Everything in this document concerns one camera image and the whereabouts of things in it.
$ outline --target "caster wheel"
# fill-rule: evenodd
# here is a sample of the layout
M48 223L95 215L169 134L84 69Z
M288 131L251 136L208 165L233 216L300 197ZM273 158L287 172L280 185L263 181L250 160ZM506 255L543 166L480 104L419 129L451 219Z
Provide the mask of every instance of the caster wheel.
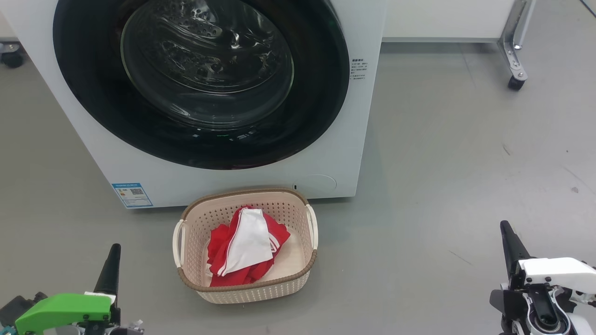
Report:
M23 56L17 52L11 52L9 54L2 54L2 62L11 69L23 65Z
M509 79L507 87L509 87L509 89L512 89L513 91L519 91L522 88L523 83L525 82L525 80L517 80L514 76L511 76L511 79Z

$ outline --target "washing machine door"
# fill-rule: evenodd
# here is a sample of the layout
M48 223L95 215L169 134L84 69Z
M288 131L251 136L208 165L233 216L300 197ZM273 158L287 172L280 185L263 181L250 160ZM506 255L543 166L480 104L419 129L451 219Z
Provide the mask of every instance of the washing machine door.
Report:
M339 113L349 59L325 0L59 0L58 64L110 132L205 169L277 162Z

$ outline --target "floor scuff mark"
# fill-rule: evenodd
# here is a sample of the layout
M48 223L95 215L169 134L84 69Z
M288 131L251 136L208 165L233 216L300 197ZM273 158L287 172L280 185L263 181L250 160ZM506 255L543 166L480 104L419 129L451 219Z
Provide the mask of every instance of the floor scuff mark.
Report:
M509 148L505 144L503 144L503 150L505 150L505 152L511 156L511 152L509 152Z
M583 179L582 179L582 178L578 177L578 176L577 176L575 173L573 173L573 171L571 171L571 170L570 170L570 169L569 169L567 166L565 166L565 165L563 166L563 169L565 169L565 171L569 172L569 173L570 173L570 174L571 174L571 175L572 175L572 176L573 176L575 179L577 179L577 180L578 180L579 182L581 182L581 183L582 183L584 186L586 186L586 187L588 188L588 190L589 190L590 192L592 192L592 194L593 194L593 195L595 195L595 196L596 196L596 193L595 193L595 192L592 190L592 188L590 188L590 186L588 186L588 184L586 184L586 182L585 182L585 181L583 181Z
M468 262L467 260L463 259L460 255L454 253L453 251L449 250L449 252L452 253L453 255L455 255L455 257L457 257L457 258L463 260L464 262L470 264L471 266L474 266L474 264L472 264L472 263Z

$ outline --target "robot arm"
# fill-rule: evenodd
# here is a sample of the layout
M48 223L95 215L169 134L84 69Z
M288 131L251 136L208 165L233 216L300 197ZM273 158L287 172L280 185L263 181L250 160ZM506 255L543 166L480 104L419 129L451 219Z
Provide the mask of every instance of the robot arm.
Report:
M525 282L596 293L596 270L574 258L533 258L519 261Z
M533 258L507 221L501 235L509 282L491 293L505 334L594 335L572 315L575 302L596 307L596 269L573 258Z
M60 327L67 325L79 335L117 335L120 330L142 335L140 322L128 328L120 327L120 308L117 307L120 250L119 244L111 247L93 292L52 297L40 292L34 300L20 296L13 299L0 309L0 322L4 327L0 335L42 335L52 328L60 333Z

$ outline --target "washing machine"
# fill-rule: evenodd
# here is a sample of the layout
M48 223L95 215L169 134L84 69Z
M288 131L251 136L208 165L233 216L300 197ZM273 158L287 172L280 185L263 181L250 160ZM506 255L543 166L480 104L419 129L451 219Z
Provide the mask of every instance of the washing machine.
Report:
M356 194L386 0L0 0L127 208Z

